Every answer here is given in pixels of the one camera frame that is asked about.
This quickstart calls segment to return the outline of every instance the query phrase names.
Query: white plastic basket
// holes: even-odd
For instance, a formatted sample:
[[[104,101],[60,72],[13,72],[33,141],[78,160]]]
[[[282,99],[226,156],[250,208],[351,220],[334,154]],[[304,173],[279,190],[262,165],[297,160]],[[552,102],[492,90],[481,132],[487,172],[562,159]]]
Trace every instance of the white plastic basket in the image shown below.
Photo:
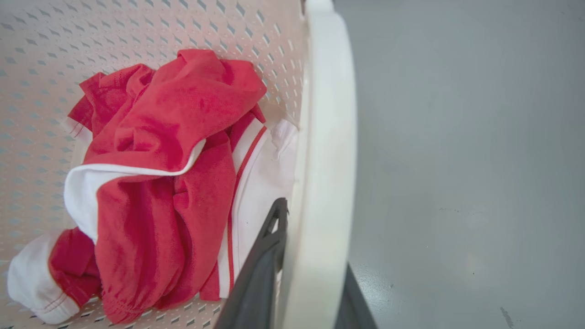
[[[300,129],[278,324],[331,328],[345,278],[356,155],[353,66],[331,0],[4,0],[0,2],[0,328],[49,327],[6,293],[10,260],[71,227],[63,181],[80,152],[60,121],[98,71],[152,68],[183,48],[252,61],[268,119]],[[198,300],[113,325],[92,299],[57,328],[212,328],[221,303]]]

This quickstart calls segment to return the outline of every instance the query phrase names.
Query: red fabric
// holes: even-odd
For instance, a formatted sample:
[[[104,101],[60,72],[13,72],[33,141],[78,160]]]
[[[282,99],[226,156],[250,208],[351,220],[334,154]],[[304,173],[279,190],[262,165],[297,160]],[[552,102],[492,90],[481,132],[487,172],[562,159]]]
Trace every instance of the red fabric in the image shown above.
[[[249,111],[264,120],[256,103],[266,88],[252,64],[182,50],[156,72],[138,65],[80,86],[85,97],[69,117],[94,134],[84,164],[176,172],[207,139],[180,176],[126,176],[99,188],[95,258],[106,315],[129,323],[200,290],[219,296],[214,268],[236,180],[226,130]]]
[[[78,228],[67,229],[59,236],[49,256],[49,272],[79,308],[99,293],[101,281],[95,263],[94,242]]]

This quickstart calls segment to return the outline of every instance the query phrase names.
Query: laundry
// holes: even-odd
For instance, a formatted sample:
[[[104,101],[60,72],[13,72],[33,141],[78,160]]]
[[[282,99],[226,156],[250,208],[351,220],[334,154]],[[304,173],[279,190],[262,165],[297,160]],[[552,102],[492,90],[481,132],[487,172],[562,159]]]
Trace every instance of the laundry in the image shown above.
[[[270,131],[246,61],[182,50],[80,84],[66,124],[89,143],[65,182],[77,228],[48,232],[12,261],[9,295],[60,323],[101,297],[113,323],[193,298],[226,298],[272,202],[289,197],[297,129]]]

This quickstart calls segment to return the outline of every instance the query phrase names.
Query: red stripe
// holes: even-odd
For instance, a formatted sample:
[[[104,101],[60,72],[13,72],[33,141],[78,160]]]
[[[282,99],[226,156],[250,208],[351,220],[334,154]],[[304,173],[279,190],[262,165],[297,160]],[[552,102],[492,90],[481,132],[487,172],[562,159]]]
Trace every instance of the red stripe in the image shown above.
[[[256,135],[256,138],[254,138],[254,141],[252,142],[252,145],[250,145],[250,148],[248,148],[248,152],[246,152],[246,156],[244,157],[244,161],[242,161],[242,164],[240,165],[240,168],[238,169],[238,173],[236,174],[236,187],[233,190],[233,199],[234,200],[236,198],[236,192],[238,191],[238,184],[240,183],[240,179],[242,178],[242,174],[244,173],[244,169],[246,168],[248,160],[250,160],[250,157],[252,156],[252,152],[254,152],[254,148],[256,148],[258,141],[260,141],[260,138],[262,137],[262,134],[264,134],[265,131],[266,131],[266,127],[263,126],[262,129],[260,129],[260,132],[258,133],[258,135]],[[229,292],[230,293],[232,292],[232,289],[233,289],[232,209],[233,209],[233,203],[232,203],[232,208],[229,210],[229,217],[228,217],[228,260],[229,260]]]

